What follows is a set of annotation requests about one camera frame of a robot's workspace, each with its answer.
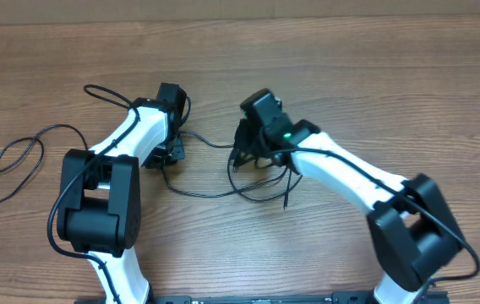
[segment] wooden tabletop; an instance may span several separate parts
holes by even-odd
[[[232,142],[240,102],[271,88],[293,121],[308,119],[384,170],[434,178],[480,255],[480,16],[0,27],[0,150],[53,123],[72,124],[97,144],[126,113],[86,95],[84,84],[134,99],[155,96],[161,82],[180,84],[193,99],[183,129],[216,144]],[[54,130],[43,141],[36,176],[0,204],[0,302],[102,295],[90,264],[56,254],[46,239],[62,157],[82,148],[80,139]],[[176,187],[230,190],[227,150],[195,138],[185,138],[185,148],[187,159],[169,169]],[[22,149],[10,151],[3,164]],[[17,169],[0,175],[0,198],[38,154],[34,148]],[[249,168],[235,175],[238,183],[276,174]],[[365,219],[314,179],[300,183],[284,211],[281,200],[186,198],[168,191],[159,172],[140,175],[136,250],[158,296],[369,290],[382,274]],[[439,275],[471,270],[462,252]],[[480,275],[439,287],[453,302],[480,303]]]

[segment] wall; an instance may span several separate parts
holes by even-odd
[[[480,0],[0,0],[0,25],[396,14],[480,14]]]

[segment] table surface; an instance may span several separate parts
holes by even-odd
[[[180,84],[193,99],[183,129],[217,144],[233,140],[240,102],[271,88],[293,121],[318,124],[384,170],[434,178],[480,255],[480,16],[0,27],[0,150],[53,123],[72,124],[97,144],[125,111],[89,97],[84,84],[134,99],[155,96],[160,82]],[[37,175],[0,204],[0,302],[102,295],[88,262],[56,254],[46,239],[62,157],[81,148],[80,139],[58,129],[43,141]],[[185,147],[187,159],[169,168],[176,187],[230,190],[228,151],[195,138]],[[0,175],[0,198],[38,154]],[[235,178],[246,184],[273,174],[249,166]],[[186,198],[168,191],[158,171],[140,175],[136,250],[158,296],[328,294],[371,289],[382,274],[364,218],[313,179],[299,184],[284,211],[281,200]],[[440,273],[471,269],[463,252]],[[454,302],[480,303],[480,275],[439,287]]]

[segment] wooden table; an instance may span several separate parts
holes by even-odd
[[[217,144],[231,143],[242,100],[273,89],[294,121],[318,124],[366,161],[434,178],[480,254],[480,16],[0,27],[0,149],[53,123],[72,124],[97,144],[125,111],[89,97],[84,84],[134,99],[155,96],[160,82],[192,97],[184,129]],[[62,157],[80,140],[69,130],[43,140],[38,174],[0,205],[0,302],[102,294],[88,262],[56,254],[46,240]],[[185,144],[188,158],[169,169],[172,182],[228,191],[228,151],[195,138]],[[38,154],[0,176],[0,198]],[[236,178],[247,183],[260,174],[246,168]],[[292,192],[287,211],[280,200],[179,196],[157,171],[142,170],[141,187],[137,254],[158,296],[324,294],[368,290],[381,276],[364,218],[313,179]],[[441,274],[471,269],[463,252]],[[440,287],[454,302],[480,303],[480,276]]]

